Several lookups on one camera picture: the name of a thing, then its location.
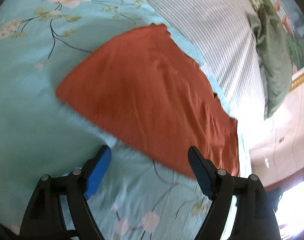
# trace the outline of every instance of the silver screw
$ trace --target silver screw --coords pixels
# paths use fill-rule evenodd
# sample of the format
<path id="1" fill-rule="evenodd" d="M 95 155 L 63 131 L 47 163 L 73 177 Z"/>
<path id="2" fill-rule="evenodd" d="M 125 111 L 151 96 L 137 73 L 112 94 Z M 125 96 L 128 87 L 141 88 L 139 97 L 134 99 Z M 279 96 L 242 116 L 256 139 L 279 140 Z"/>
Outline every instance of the silver screw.
<path id="1" fill-rule="evenodd" d="M 227 172 L 223 169 L 219 169 L 218 170 L 218 174 L 221 175 L 221 176 L 224 176 Z"/>
<path id="2" fill-rule="evenodd" d="M 259 179 L 258 176 L 256 176 L 255 174 L 251 174 L 251 175 L 250 175 L 250 178 L 251 178 L 252 180 L 258 180 L 258 179 Z"/>
<path id="3" fill-rule="evenodd" d="M 41 177 L 41 180 L 46 181 L 46 180 L 48 180 L 48 178 L 49 178 L 49 175 L 45 174 Z"/>
<path id="4" fill-rule="evenodd" d="M 74 171 L 72 171 L 73 175 L 80 175 L 82 173 L 82 171 L 80 169 L 75 169 Z"/>

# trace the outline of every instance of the wall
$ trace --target wall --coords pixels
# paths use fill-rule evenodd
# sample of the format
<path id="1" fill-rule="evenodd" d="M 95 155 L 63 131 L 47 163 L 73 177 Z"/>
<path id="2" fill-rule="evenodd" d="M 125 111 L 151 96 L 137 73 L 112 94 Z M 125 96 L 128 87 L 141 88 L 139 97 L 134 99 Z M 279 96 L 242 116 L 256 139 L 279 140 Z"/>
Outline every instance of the wall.
<path id="1" fill-rule="evenodd" d="M 250 155 L 253 173 L 266 187 L 304 167 L 304 83 L 287 95 L 265 125 L 272 132 Z"/>

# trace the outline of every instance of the blue gripper pad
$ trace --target blue gripper pad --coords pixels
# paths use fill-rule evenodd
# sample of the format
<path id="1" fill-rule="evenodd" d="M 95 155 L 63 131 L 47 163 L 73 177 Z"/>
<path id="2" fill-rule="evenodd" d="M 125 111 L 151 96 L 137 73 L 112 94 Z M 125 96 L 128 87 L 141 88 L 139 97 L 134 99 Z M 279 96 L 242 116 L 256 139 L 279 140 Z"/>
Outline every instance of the blue gripper pad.
<path id="1" fill-rule="evenodd" d="M 106 147 L 105 151 L 102 153 L 101 158 L 99 158 L 98 162 L 96 163 L 94 169 L 92 170 L 91 174 L 87 179 L 86 190 L 84 192 L 84 196 L 86 200 L 89 200 L 91 196 L 96 194 L 101 184 L 101 181 L 104 177 L 104 174 L 110 165 L 112 158 L 112 151 L 110 147 L 108 146 L 105 147 Z"/>

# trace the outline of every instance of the light blue floral bed sheet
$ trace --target light blue floral bed sheet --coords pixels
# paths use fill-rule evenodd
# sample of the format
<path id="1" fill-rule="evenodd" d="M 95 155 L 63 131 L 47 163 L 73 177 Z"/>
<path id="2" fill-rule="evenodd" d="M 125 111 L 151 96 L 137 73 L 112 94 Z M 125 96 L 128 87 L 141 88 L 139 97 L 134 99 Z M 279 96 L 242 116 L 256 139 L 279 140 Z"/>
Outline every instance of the light blue floral bed sheet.
<path id="1" fill-rule="evenodd" d="M 166 24 L 175 43 L 205 64 L 195 47 L 144 0 L 5 0 L 0 7 L 1 223 L 18 232 L 43 174 L 62 176 L 108 144 L 111 165 L 89 200 L 105 238 L 194 239 L 211 204 L 197 182 L 154 163 L 55 98 L 61 80 L 92 51 L 151 23 Z M 232 116 L 214 76 L 207 76 Z M 238 134 L 241 175 L 247 177 L 250 158 Z M 72 228 L 64 199 L 63 209 Z M 234 199 L 222 239 L 228 238 L 235 213 Z"/>

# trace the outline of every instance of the orange garment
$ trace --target orange garment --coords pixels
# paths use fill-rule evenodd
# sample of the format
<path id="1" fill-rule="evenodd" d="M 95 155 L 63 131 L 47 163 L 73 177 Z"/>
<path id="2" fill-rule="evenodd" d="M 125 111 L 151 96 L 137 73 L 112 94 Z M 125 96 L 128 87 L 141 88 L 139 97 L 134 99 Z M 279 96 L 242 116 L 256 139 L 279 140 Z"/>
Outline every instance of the orange garment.
<path id="1" fill-rule="evenodd" d="M 195 145 L 217 168 L 239 175 L 237 121 L 223 111 L 198 64 L 165 25 L 111 39 L 65 77 L 56 96 L 179 173 L 194 178 L 188 149 Z"/>

